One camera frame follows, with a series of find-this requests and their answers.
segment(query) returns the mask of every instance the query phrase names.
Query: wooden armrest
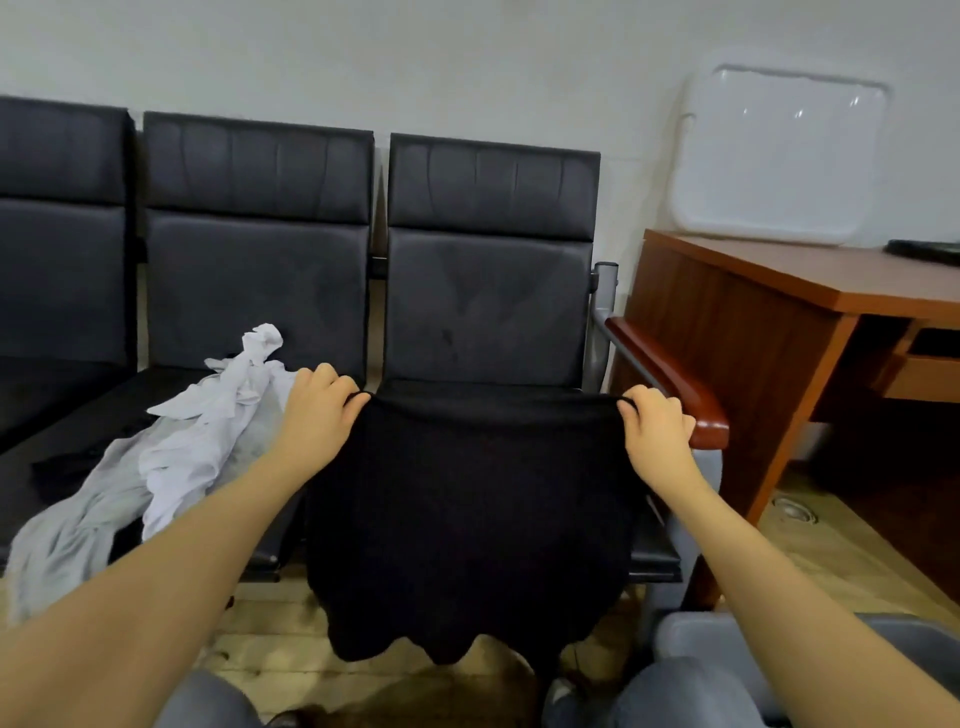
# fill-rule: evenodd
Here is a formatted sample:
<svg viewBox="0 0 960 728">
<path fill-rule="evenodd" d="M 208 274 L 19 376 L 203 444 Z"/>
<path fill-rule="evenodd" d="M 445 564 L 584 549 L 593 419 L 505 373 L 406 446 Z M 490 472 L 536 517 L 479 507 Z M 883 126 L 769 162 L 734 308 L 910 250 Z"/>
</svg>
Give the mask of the wooden armrest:
<svg viewBox="0 0 960 728">
<path fill-rule="evenodd" d="M 723 449 L 730 441 L 730 423 L 720 402 L 702 381 L 649 334 L 626 319 L 614 316 L 604 323 L 614 341 L 639 362 L 668 394 L 680 400 L 684 412 L 697 421 L 690 438 L 694 449 Z"/>
</svg>

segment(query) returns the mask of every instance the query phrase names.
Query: hand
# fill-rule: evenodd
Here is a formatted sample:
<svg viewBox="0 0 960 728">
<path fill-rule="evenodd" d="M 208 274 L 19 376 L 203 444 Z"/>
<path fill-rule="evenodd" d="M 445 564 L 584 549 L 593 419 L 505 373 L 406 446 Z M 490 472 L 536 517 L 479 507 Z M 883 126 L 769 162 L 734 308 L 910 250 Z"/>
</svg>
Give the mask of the hand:
<svg viewBox="0 0 960 728">
<path fill-rule="evenodd" d="M 616 408 L 623 418 L 627 454 L 636 474 L 669 504 L 668 495 L 690 482 L 704 482 L 690 451 L 697 421 L 685 415 L 680 400 L 639 384 L 624 392 Z"/>
<path fill-rule="evenodd" d="M 337 376 L 329 364 L 316 372 L 301 369 L 290 390 L 283 424 L 264 455 L 297 480 L 298 487 L 325 468 L 340 452 L 363 406 L 370 401 L 349 376 Z"/>
</svg>

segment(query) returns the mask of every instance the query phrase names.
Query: white wall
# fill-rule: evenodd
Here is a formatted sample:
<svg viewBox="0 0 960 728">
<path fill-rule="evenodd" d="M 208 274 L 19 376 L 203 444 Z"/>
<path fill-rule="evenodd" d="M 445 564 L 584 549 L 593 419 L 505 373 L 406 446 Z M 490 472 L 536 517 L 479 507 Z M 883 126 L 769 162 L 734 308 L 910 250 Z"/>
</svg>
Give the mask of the white wall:
<svg viewBox="0 0 960 728">
<path fill-rule="evenodd" d="M 599 150 L 596 257 L 632 271 L 684 77 L 731 45 L 890 81 L 857 243 L 960 237 L 958 28 L 958 0 L 0 0 L 0 92 Z"/>
</svg>

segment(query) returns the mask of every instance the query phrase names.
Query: desk drawer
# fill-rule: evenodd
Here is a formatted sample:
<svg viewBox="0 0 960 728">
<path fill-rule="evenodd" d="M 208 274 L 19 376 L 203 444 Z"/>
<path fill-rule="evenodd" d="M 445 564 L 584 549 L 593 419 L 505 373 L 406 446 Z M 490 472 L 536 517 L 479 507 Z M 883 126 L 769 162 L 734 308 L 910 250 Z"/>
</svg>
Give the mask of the desk drawer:
<svg viewBox="0 0 960 728">
<path fill-rule="evenodd" d="M 879 387 L 884 397 L 960 403 L 960 359 L 909 353 L 891 364 Z"/>
</svg>

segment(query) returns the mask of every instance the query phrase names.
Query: black leather chair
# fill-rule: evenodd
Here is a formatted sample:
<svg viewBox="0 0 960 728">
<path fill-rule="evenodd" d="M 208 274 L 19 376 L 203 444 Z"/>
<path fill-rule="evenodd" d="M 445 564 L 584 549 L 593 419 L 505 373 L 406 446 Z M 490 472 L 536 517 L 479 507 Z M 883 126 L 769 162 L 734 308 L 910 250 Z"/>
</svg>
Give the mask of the black leather chair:
<svg viewBox="0 0 960 728">
<path fill-rule="evenodd" d="M 125 109 L 0 97 L 0 452 L 135 371 L 132 142 Z"/>
<path fill-rule="evenodd" d="M 379 394 L 579 397 L 599 174 L 592 152 L 393 134 Z M 653 510 L 631 576 L 682 578 Z"/>
<path fill-rule="evenodd" d="M 288 369 L 328 361 L 364 383 L 373 134 L 148 112 L 144 142 L 150 367 L 0 458 L 0 482 L 27 500 L 31 463 L 115 436 L 259 324 L 283 335 Z M 298 504 L 246 578 L 275 578 Z M 4 545 L 36 510 L 4 522 Z"/>
</svg>

